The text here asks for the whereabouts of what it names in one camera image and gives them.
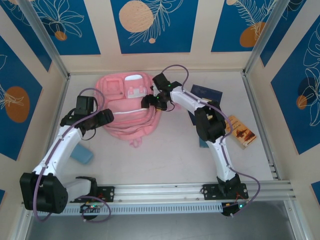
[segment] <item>pink backpack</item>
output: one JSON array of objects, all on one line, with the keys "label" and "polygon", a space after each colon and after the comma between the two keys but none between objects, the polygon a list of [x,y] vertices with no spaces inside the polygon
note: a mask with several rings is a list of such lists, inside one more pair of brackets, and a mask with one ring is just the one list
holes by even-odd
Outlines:
[{"label": "pink backpack", "polygon": [[[154,106],[141,108],[142,98],[153,94],[152,76],[144,72],[116,73],[102,77],[96,88],[105,97],[103,109],[110,109],[113,122],[103,126],[112,136],[131,141],[135,148],[142,143],[142,137],[152,133],[160,120],[161,111]],[[95,94],[102,104],[99,94]]]}]

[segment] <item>orange circle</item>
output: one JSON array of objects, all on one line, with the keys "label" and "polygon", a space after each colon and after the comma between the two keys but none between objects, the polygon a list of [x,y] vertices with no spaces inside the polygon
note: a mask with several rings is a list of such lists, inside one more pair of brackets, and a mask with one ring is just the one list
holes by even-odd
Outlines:
[{"label": "orange circle", "polygon": [[67,40],[67,35],[63,31],[56,31],[54,33],[54,36],[56,37],[56,39],[58,39],[60,41]]},{"label": "orange circle", "polygon": [[305,109],[307,106],[307,98],[303,95],[298,96],[298,98],[296,99],[296,105],[301,110]]},{"label": "orange circle", "polygon": [[244,30],[240,37],[240,45],[244,48],[254,47],[265,25],[265,22],[258,22],[254,26],[250,26]]},{"label": "orange circle", "polygon": [[151,9],[142,1],[128,1],[119,11],[122,27],[131,33],[140,33],[154,23]]},{"label": "orange circle", "polygon": [[226,4],[228,5],[234,5],[236,4],[237,0],[226,0]]},{"label": "orange circle", "polygon": [[30,99],[28,93],[22,87],[10,87],[4,95],[4,99],[6,101],[6,114],[12,121],[20,124],[27,120],[30,110]]}]

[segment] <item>brown book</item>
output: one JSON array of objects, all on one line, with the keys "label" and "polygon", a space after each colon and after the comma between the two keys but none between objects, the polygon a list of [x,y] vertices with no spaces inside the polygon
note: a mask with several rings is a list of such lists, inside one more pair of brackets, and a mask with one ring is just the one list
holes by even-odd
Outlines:
[{"label": "brown book", "polygon": [[[240,142],[240,144],[244,148],[246,148],[257,138],[257,136],[235,116],[230,116],[229,120],[233,127],[232,135]],[[226,121],[226,133],[228,133],[229,131],[230,127]]]}]

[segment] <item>backpack strap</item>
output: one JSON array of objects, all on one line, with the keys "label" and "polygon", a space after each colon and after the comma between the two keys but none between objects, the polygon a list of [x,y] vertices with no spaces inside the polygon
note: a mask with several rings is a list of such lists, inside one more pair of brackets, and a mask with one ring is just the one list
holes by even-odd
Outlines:
[{"label": "backpack strap", "polygon": [[140,147],[141,144],[142,144],[142,137],[139,137],[130,141],[130,146],[134,147],[135,149]]}]

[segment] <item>blue sponge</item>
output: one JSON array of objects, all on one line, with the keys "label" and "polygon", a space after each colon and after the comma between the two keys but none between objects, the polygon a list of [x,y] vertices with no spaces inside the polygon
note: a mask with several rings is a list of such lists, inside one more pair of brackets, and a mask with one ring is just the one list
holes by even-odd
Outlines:
[{"label": "blue sponge", "polygon": [[77,144],[71,153],[71,157],[79,163],[88,164],[94,157],[94,154],[84,146]]}]

